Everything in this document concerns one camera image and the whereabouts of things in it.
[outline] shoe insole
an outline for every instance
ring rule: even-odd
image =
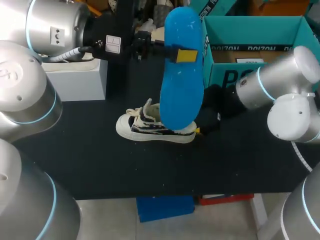
[[[165,60],[160,117],[168,129],[181,130],[196,119],[204,97],[202,24],[190,7],[175,8],[166,17],[164,44],[198,51],[195,62]]]

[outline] yellow tag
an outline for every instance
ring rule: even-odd
[[[197,60],[197,50],[178,50],[176,63],[194,63]]]

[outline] black cloth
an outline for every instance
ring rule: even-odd
[[[268,131],[269,107],[224,120],[190,144],[134,142],[118,117],[148,98],[159,102],[163,59],[109,65],[106,101],[64,102],[61,120],[14,145],[77,200],[163,195],[290,192],[308,171],[290,142]],[[298,145],[314,167],[320,146]]]

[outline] shoe sole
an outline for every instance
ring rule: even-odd
[[[146,141],[167,141],[178,144],[188,144],[192,142],[196,133],[193,133],[189,136],[181,136],[181,135],[154,135],[154,134],[143,134],[138,132],[127,133],[123,131],[122,126],[117,122],[115,126],[116,132],[123,138],[129,139],[136,142],[146,142]]]
[[[184,129],[196,119],[204,98],[203,31],[194,10],[178,7],[169,13],[165,19],[164,44],[198,51],[195,62],[176,64],[166,59],[164,63],[161,122],[170,130]]]

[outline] white sneaker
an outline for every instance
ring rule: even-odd
[[[128,109],[116,122],[116,132],[133,141],[161,140],[187,144],[194,140],[197,125],[192,122],[182,130],[169,130],[160,120],[159,103],[151,105],[150,98],[144,107]]]

